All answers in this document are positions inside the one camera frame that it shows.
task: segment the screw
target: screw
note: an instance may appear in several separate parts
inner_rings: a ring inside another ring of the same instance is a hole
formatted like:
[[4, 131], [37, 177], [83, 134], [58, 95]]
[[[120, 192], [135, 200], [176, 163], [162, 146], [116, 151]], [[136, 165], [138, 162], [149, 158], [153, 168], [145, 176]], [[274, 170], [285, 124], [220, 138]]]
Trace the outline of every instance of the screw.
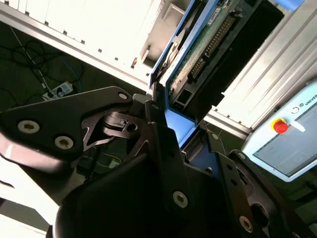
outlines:
[[40, 125], [32, 120], [22, 120], [18, 124], [19, 131], [26, 134], [33, 134], [40, 130]]
[[59, 149], [68, 150], [74, 146], [74, 141], [68, 136], [59, 136], [55, 139], [55, 145]]
[[292, 232], [293, 233], [293, 236], [295, 237], [295, 238], [301, 238], [299, 235], [297, 235], [295, 232]]
[[211, 167], [206, 168], [205, 171], [212, 174], [212, 168]]
[[219, 137], [216, 134], [211, 134], [211, 136], [213, 137], [213, 139], [219, 140]]
[[242, 159], [242, 160], [245, 160], [245, 159], [246, 159], [246, 157], [245, 157], [244, 154], [242, 154], [242, 153], [238, 153], [238, 156], [239, 156], [240, 159]]
[[122, 98], [122, 99], [127, 99], [128, 96], [123, 94], [123, 93], [119, 93], [119, 97]]
[[251, 222], [249, 221], [248, 218], [246, 218], [245, 216], [241, 216], [239, 217], [239, 222], [241, 224], [241, 226], [249, 233], [253, 232], [253, 226], [251, 224]]
[[173, 193], [173, 199], [177, 206], [185, 208], [188, 206], [188, 199], [181, 191], [175, 191]]

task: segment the red button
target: red button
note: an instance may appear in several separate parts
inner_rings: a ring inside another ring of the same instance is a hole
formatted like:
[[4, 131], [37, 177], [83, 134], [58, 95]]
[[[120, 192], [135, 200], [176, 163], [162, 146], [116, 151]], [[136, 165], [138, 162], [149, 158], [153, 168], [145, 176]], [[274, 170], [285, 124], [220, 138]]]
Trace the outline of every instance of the red button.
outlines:
[[288, 125], [284, 123], [283, 121], [278, 121], [277, 123], [274, 124], [273, 127], [274, 127], [274, 130], [279, 134], [286, 132], [288, 129]]

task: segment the blue cable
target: blue cable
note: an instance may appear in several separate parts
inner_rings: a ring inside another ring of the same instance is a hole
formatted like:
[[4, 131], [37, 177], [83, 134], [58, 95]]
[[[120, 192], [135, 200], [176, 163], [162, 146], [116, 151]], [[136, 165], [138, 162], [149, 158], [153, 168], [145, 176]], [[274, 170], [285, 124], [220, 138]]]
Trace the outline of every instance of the blue cable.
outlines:
[[70, 69], [70, 71], [73, 72], [73, 74], [75, 75], [75, 77], [77, 78], [78, 82], [79, 82], [79, 87], [80, 87], [80, 90], [79, 92], [82, 92], [82, 84], [81, 84], [81, 80], [79, 79], [79, 77], [77, 76], [77, 74], [75, 73], [75, 71], [69, 66], [69, 64], [61, 57], [61, 56], [58, 56], [63, 62], [64, 64]]

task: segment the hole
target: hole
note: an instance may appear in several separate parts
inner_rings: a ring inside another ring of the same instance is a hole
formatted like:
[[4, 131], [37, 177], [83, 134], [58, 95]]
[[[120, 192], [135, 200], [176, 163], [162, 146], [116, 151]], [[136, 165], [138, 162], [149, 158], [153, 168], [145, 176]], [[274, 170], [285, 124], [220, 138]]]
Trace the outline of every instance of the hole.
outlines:
[[133, 131], [136, 131], [137, 130], [137, 125], [136, 124], [130, 124], [130, 125], [128, 125], [128, 127], [127, 127], [127, 131], [128, 132], [133, 132]]
[[68, 140], [66, 140], [66, 139], [60, 140], [59, 143], [60, 143], [61, 145], [66, 146], [66, 147], [69, 145]]
[[251, 205], [251, 212], [255, 222], [262, 228], [268, 226], [268, 218], [265, 209], [259, 203]]
[[34, 126], [31, 124], [24, 124], [24, 129], [32, 130], [34, 129]]
[[236, 182], [235, 180], [233, 180], [233, 179], [231, 180], [231, 182], [232, 182], [232, 184], [235, 185], [235, 186], [238, 185], [237, 182]]
[[249, 183], [249, 180], [247, 177], [244, 176], [244, 174], [238, 169], [238, 173], [239, 173], [239, 177], [240, 177], [240, 180], [241, 182], [244, 184], [244, 185], [247, 185]]
[[250, 228], [250, 224], [249, 224], [249, 223], [247, 223], [246, 221], [244, 221], [243, 223], [244, 223], [244, 225], [245, 225], [247, 228]]
[[172, 152], [172, 151], [168, 151], [168, 153], [167, 153], [170, 157], [174, 157], [175, 156], [175, 154]]
[[183, 92], [179, 95], [177, 101], [181, 102], [182, 104], [186, 104], [191, 96], [192, 93], [184, 89]]
[[182, 195], [177, 195], [177, 200], [178, 200], [179, 202], [181, 202], [181, 203], [184, 202], [184, 198], [183, 198]]

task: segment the power strip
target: power strip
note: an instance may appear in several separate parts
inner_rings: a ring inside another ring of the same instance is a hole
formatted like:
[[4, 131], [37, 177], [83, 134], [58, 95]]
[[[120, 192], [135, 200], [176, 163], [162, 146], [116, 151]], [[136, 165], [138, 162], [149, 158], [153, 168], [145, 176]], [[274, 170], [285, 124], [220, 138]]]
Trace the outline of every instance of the power strip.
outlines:
[[74, 91], [73, 85], [69, 82], [64, 82], [61, 85], [57, 86], [56, 88], [52, 89], [51, 93], [43, 94], [45, 101], [50, 101], [58, 98], [62, 98], [65, 95]]

